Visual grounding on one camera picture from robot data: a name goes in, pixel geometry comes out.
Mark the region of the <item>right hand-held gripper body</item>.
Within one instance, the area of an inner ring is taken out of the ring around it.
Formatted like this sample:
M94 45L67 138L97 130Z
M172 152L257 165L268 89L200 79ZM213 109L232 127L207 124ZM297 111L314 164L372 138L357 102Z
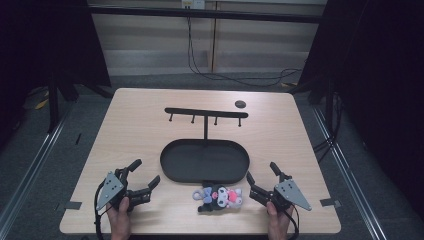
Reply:
M273 187L272 191L266 191L257 186L250 186L249 197L263 206L272 202L278 212L287 210L291 205L296 205L304 210L311 211L312 206L307 201L295 181L291 176L281 173L279 182Z

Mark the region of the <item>person's left hand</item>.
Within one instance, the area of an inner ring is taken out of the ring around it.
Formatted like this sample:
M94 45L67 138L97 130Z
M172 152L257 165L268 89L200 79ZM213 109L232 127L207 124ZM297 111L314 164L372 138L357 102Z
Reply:
M111 227L111 240L129 240L131 236L131 223L127 213L128 208L129 198L124 197L119 204L118 210L111 207L107 211Z

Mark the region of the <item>white wall socket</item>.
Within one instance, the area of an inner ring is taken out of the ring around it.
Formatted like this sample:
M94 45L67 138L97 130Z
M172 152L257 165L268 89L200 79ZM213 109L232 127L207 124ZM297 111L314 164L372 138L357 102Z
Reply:
M181 0L181 5L183 9L205 9L205 0Z

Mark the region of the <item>metal floor rail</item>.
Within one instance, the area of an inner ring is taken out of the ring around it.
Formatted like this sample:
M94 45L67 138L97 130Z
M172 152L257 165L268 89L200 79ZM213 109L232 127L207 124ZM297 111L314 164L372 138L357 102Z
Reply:
M338 165L341 175L350 191L350 194L358 208L358 211L373 240L388 240L383 227L377 218L374 209L366 198L360 187L352 168L350 167L339 144L330 138L330 131L325 126L325 117L322 111L316 107L313 108L314 116L318 122L319 128L329 146L329 150Z
M20 181L17 189L13 193L9 202L5 205L3 211L0 213L0 240L5 240L22 205L27 198L35 179L37 178L40 169L46 162L50 152L52 151L58 137L60 136L67 120L69 113L73 109L73 103L65 105L63 115L57 120L56 125L50 130L43 140L37 154L33 158L29 169Z

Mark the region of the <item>person's right hand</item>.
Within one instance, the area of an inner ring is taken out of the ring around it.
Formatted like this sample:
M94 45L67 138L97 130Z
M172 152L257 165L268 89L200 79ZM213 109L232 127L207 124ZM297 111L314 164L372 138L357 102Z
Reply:
M285 213L278 213L274 204L272 202L268 202L266 208L268 212L269 240L287 240L287 231L291 222L290 217L292 216L294 207L291 206Z

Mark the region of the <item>black horizontal bar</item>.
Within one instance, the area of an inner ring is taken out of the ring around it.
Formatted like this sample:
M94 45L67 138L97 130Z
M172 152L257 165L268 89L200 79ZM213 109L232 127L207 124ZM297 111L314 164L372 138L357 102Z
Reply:
M159 17L190 17L226 20L251 20L270 22L292 22L319 24L324 21L323 17L312 15L290 15L273 13L251 13L221 10L197 10L176 8L141 8L122 7L112 5L89 5L88 9L95 14L117 14L137 16L159 16Z

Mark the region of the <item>plush toy keychain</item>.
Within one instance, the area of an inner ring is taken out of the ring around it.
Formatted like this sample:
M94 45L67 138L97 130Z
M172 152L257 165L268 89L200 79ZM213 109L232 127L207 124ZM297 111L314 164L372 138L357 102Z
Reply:
M192 193L195 201L201 201L198 212L213 212L240 208L243 204L242 190L231 189L222 184L209 184Z

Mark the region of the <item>black metal stand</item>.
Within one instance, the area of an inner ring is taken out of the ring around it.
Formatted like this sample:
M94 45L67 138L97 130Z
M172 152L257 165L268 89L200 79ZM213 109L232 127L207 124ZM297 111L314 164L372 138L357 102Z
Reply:
M325 126L332 132L334 79L318 75L305 81L300 80L296 87L288 91L292 95L303 92L309 92L308 102L311 105L319 105L322 100L325 100Z
M111 92L102 89L100 86L85 80L78 75L66 73L65 76L58 77L54 74L51 74L48 80L48 100L50 113L50 123L48 129L49 133L52 133L53 130L59 125L58 93L61 93L66 101L75 102L79 98L79 93L76 90L75 84L81 84L104 98L111 99L113 97Z

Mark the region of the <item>black hook rack with tray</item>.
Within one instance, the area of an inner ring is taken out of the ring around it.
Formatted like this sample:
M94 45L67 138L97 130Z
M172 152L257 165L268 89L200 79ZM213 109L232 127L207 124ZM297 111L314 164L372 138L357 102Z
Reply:
M245 148L237 142L208 137L209 118L246 119L246 112L228 112L201 109L166 107L170 115L188 115L194 122L197 116L203 117L204 128L201 139L177 139L168 143L161 152L160 164L163 173L172 181L180 183L223 183L234 184L246 175L250 157Z

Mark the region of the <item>black curtain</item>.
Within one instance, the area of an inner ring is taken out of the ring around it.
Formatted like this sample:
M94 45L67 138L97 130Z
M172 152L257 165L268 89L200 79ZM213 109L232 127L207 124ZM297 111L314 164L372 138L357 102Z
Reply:
M367 148L424 220L424 0L327 0L301 75L337 92Z
M72 100L75 84L111 85L88 0L0 0L0 148L50 83Z

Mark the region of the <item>grey tape piece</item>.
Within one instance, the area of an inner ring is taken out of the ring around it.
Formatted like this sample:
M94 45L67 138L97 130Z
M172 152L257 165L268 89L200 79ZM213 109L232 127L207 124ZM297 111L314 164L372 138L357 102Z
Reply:
M338 207L341 206L341 202L339 200L334 200L332 198L321 199L320 203L321 203L322 207L334 206L335 208L338 208Z

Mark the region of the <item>yellow floor object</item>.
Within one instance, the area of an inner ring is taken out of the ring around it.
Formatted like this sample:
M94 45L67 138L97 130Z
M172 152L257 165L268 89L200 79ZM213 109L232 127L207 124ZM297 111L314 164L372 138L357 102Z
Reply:
M41 100L34 107L35 110L42 109L49 101L49 92L46 91Z

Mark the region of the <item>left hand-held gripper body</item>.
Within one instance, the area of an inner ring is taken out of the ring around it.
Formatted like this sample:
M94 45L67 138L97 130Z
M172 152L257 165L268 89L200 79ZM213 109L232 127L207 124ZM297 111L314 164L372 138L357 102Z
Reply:
M115 209L124 197L129 198L128 211L131 212L135 206L150 202L151 190L147 188L133 191L128 188L128 168L116 169L109 172L104 181L100 184L100 192L95 195L95 209L100 211L107 204L111 204Z

